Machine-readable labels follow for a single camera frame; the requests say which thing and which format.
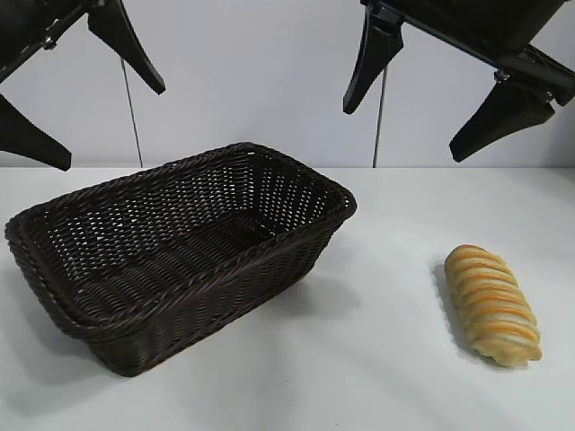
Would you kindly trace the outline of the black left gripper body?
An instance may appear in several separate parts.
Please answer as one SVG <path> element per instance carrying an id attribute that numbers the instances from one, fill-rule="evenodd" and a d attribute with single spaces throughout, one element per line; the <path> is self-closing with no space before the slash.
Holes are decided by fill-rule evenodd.
<path id="1" fill-rule="evenodd" d="M 1 82 L 90 9 L 89 1 L 2 1 Z"/>

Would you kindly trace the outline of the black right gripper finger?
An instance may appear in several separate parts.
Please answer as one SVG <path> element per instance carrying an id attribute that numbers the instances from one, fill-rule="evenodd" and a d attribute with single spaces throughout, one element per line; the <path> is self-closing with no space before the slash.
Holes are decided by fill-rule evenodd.
<path id="1" fill-rule="evenodd" d="M 353 114 L 371 85 L 403 48 L 403 19 L 390 22 L 380 18 L 364 20 L 358 57 L 343 97 L 343 112 Z"/>
<path id="2" fill-rule="evenodd" d="M 555 111 L 541 92 L 520 84 L 495 84 L 478 110 L 449 144 L 455 162 L 518 131 L 544 124 Z"/>

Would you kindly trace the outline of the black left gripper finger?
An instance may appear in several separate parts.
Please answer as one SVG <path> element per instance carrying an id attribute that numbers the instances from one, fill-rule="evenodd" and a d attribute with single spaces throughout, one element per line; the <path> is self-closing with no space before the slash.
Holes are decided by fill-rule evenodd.
<path id="1" fill-rule="evenodd" d="M 88 28 L 127 62 L 156 94 L 165 91 L 164 80 L 143 49 L 122 1 L 97 1 L 88 13 Z"/>
<path id="2" fill-rule="evenodd" d="M 4 96 L 1 96 L 1 150 L 61 171 L 71 167 L 71 152 L 27 120 Z"/>

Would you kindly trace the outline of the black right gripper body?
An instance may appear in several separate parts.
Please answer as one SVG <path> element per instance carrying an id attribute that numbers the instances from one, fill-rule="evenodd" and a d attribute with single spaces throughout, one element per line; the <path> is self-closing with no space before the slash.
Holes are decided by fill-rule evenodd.
<path id="1" fill-rule="evenodd" d="M 363 1 L 366 18 L 428 33 L 564 106 L 574 97 L 574 72 L 531 42 L 563 1 Z"/>

